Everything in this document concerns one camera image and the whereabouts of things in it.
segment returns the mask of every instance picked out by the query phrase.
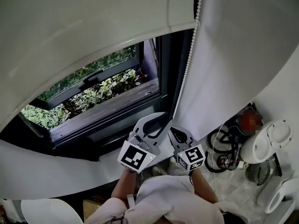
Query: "person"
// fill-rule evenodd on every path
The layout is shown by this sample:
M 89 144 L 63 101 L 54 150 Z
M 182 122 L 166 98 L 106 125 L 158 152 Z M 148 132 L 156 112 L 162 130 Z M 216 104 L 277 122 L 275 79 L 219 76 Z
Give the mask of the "person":
M 174 157 L 169 163 L 168 175 L 153 168 L 155 176 L 140 186 L 136 201 L 136 173 L 125 168 L 111 198 L 85 224 L 248 223 L 234 203 L 218 201 L 199 168 L 189 176 Z

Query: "white t-shirt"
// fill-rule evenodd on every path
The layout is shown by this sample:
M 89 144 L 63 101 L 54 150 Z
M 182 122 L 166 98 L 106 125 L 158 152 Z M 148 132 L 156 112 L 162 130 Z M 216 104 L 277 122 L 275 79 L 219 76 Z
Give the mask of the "white t-shirt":
M 178 224 L 224 224 L 223 213 L 246 217 L 234 203 L 211 204 L 194 194 L 188 176 L 157 176 L 147 179 L 140 187 L 135 206 L 127 209 L 118 198 L 110 198 L 85 224 L 104 224 L 124 215 L 124 223 L 153 224 L 164 216 Z

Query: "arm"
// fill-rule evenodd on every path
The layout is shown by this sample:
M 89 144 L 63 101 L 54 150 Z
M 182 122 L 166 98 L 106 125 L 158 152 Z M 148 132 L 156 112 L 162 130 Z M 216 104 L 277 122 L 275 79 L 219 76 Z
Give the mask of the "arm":
M 191 175 L 195 194 L 205 199 L 210 203 L 217 203 L 218 198 L 210 185 L 205 180 L 199 168 L 195 169 Z
M 134 194 L 136 184 L 136 173 L 130 171 L 128 168 L 124 168 L 121 178 L 117 182 L 111 197 L 121 199 L 128 208 L 128 194 Z

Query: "open window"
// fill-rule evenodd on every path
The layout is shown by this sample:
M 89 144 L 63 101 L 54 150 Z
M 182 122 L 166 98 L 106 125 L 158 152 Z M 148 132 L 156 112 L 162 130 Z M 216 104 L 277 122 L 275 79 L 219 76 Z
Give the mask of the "open window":
M 191 38 L 192 30 L 163 35 L 86 64 L 24 107 L 0 138 L 97 161 L 121 147 L 141 117 L 164 111 L 172 118 Z

